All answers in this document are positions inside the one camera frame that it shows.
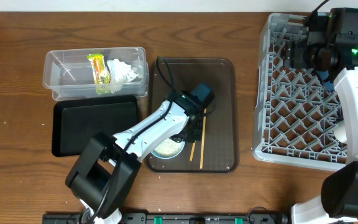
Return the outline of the wooden chopstick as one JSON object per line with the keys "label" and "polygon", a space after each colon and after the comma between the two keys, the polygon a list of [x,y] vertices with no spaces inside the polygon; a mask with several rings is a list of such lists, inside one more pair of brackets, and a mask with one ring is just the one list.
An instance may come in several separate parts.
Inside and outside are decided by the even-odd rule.
{"label": "wooden chopstick", "polygon": [[196,146],[196,141],[192,143],[191,145],[191,154],[190,154],[190,158],[189,161],[192,162],[193,158],[194,158],[194,153],[195,153],[195,146]]}
{"label": "wooden chopstick", "polygon": [[203,115],[203,127],[202,127],[202,135],[201,135],[201,152],[200,152],[200,169],[203,169],[205,131],[206,131],[206,115]]}

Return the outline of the light blue bowl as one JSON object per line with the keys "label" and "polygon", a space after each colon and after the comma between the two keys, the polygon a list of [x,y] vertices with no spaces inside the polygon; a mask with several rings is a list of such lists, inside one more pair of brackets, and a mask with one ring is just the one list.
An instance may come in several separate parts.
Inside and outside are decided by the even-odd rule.
{"label": "light blue bowl", "polygon": [[152,151],[152,155],[159,159],[171,159],[179,155],[184,147],[185,142],[175,142],[168,138]]}

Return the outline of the dark blue plate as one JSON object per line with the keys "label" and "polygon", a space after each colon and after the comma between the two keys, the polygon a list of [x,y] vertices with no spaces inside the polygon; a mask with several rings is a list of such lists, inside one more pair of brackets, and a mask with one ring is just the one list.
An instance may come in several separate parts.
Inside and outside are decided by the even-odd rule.
{"label": "dark blue plate", "polygon": [[327,91],[334,91],[334,83],[329,79],[328,71],[315,71],[316,76],[318,77],[320,83]]}

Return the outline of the white cup green inside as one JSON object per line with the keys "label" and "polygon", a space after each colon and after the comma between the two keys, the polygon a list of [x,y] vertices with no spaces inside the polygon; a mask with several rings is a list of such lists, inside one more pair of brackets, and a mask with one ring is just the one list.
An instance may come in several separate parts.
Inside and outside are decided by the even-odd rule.
{"label": "white cup green inside", "polygon": [[346,127],[344,124],[344,120],[342,120],[336,124],[336,127],[334,128],[333,133],[334,133],[335,138],[339,142],[341,142],[343,144],[347,143]]}

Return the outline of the white napkin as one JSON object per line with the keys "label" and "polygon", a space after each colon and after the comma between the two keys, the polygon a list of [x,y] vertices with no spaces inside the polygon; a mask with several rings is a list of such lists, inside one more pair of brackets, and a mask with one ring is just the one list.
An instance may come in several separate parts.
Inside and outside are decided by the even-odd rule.
{"label": "white napkin", "polygon": [[107,66],[111,74],[111,86],[109,90],[111,93],[120,91],[125,83],[134,81],[139,75],[136,73],[131,65],[121,62],[118,59],[108,60]]}

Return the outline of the green orange snack wrapper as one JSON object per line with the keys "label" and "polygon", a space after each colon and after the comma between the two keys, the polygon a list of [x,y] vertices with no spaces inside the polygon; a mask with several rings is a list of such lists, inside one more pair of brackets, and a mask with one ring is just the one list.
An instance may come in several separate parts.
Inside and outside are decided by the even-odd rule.
{"label": "green orange snack wrapper", "polygon": [[110,84],[111,75],[105,64],[104,55],[89,54],[86,57],[91,62],[96,93],[99,95],[109,93],[109,89],[106,85]]}

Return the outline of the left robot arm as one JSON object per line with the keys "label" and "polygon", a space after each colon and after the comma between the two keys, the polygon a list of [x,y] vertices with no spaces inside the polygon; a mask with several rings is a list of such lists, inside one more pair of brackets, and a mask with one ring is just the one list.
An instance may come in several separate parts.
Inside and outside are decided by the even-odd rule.
{"label": "left robot arm", "polygon": [[112,136],[92,137],[65,181],[86,207],[79,223],[119,223],[119,207],[145,157],[164,140],[192,133],[213,100],[212,89],[204,83],[189,93],[172,90],[154,113],[135,126]]}

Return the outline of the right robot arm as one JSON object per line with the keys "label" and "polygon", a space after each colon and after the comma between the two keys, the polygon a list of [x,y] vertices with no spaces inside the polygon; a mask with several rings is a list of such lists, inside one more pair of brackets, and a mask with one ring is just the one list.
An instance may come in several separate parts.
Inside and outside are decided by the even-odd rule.
{"label": "right robot arm", "polygon": [[292,223],[358,222],[358,9],[313,10],[303,18],[305,40],[289,42],[284,65],[312,68],[339,96],[346,133],[346,166],[327,177],[321,193],[291,208]]}

